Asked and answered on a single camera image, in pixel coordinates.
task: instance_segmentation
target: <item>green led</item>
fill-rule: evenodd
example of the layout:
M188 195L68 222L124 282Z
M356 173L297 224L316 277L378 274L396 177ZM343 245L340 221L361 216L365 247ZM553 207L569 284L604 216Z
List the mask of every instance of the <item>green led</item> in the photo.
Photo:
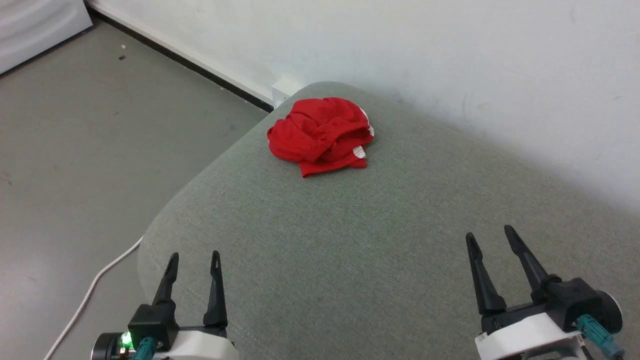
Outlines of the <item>green led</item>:
M120 344L123 347L133 347L133 340L131 339L131 333L129 331L122 334L122 336L120 337Z

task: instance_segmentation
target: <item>white outlet box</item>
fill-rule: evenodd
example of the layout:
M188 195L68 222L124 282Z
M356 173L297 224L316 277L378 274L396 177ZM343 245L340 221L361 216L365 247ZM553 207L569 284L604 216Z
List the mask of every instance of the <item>white outlet box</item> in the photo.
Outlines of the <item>white outlet box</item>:
M300 86L295 80L289 78L282 78L278 80L271 87L271 98L273 108L277 108L282 103L290 98L293 94L298 92L302 86Z

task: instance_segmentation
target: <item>gray cushion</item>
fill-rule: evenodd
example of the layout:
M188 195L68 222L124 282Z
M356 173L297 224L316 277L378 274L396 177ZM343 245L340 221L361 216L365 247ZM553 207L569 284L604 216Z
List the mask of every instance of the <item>gray cushion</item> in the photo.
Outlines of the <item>gray cushion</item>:
M296 99L329 96L369 115L369 165L303 179L265 133ZM177 318L197 325L218 249L229 336L246 359L471 359L480 317L465 234L508 304L521 304L530 289L503 233L511 224L549 272L617 297L621 342L637 354L637 220L395 104L317 83L170 201L145 235L139 271L151 298L179 251Z

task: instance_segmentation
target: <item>white cable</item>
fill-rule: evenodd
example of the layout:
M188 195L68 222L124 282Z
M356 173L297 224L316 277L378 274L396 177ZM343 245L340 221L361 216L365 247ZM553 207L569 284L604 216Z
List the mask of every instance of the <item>white cable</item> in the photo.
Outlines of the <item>white cable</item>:
M122 259L126 258L127 255L133 252L133 250L136 250L140 246L141 242L142 242L142 237L135 244L133 244L133 246L129 250L125 251L124 254L118 256L115 260L110 262L109 265L105 266L104 269L100 270L98 275L95 276L95 278L93 279L93 282L91 283L91 286L89 286L89 291L86 292L86 295L82 300L82 303L80 303L80 307L78 308L78 310L76 310L76 313L71 318L71 321L69 321L69 323L67 324L67 327L64 330L62 330L62 333L60 334L60 336L58 336L58 339L56 340L56 342L53 343L53 346L51 347L47 355L44 357L44 360L49 360L51 358L51 356L56 351L56 349L58 348L62 340L64 340L65 336L67 336L67 333L69 332L69 330L71 330L71 328L74 326L78 316L80 315L80 313L82 313L82 310L86 305L86 302L89 301L89 298L91 297L91 293L93 293L93 288L95 288L95 285L98 283L98 280L100 279L100 277L102 277L104 273L109 271L110 268L113 268L113 266L119 263Z

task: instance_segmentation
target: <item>red cloth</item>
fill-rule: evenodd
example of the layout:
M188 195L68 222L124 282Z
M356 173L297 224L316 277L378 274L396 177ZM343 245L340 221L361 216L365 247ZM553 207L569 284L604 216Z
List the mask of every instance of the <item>red cloth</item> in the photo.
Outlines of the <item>red cloth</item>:
M269 150L298 163L302 177L343 167L365 168L362 145L373 139L364 111L339 97L296 101L267 131Z

